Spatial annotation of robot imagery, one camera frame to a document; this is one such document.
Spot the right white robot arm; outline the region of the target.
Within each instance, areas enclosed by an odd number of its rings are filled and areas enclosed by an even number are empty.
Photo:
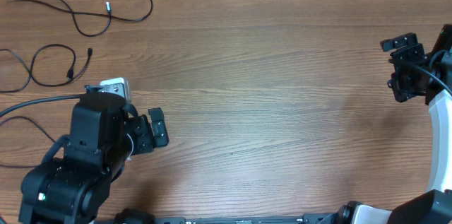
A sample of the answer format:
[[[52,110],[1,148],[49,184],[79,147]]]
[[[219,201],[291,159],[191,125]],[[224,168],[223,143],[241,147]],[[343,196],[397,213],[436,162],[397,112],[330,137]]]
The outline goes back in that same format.
[[[451,25],[445,24],[430,53],[407,33],[380,43],[394,72],[388,80],[397,102],[423,96],[432,121],[432,161],[426,192],[393,210],[357,201],[327,215],[323,223],[451,222]]]

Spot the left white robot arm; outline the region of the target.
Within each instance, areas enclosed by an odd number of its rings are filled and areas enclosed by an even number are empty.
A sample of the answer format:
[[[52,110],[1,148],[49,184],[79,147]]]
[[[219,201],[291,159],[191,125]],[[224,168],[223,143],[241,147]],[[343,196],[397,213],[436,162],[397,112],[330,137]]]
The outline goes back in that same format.
[[[138,115],[113,93],[74,95],[70,132],[21,183],[20,223],[91,223],[133,155],[168,145],[161,108]]]

